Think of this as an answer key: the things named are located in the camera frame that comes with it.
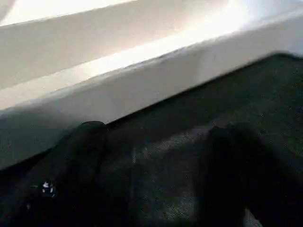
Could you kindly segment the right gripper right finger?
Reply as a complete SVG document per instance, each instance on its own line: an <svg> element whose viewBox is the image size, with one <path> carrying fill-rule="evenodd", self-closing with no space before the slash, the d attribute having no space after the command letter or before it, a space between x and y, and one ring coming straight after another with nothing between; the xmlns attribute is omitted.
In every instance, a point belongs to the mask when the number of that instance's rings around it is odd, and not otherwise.
<svg viewBox="0 0 303 227"><path fill-rule="evenodd" d="M248 210L264 227L303 224L303 158L241 124L213 127L199 163L200 223L241 227Z"/></svg>

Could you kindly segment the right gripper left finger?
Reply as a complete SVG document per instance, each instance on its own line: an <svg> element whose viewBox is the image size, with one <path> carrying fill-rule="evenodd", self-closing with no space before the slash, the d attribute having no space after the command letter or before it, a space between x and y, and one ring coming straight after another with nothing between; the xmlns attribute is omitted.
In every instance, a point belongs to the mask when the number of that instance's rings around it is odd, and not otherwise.
<svg viewBox="0 0 303 227"><path fill-rule="evenodd" d="M61 138L0 205L3 227L134 227L138 130L85 122Z"/></svg>

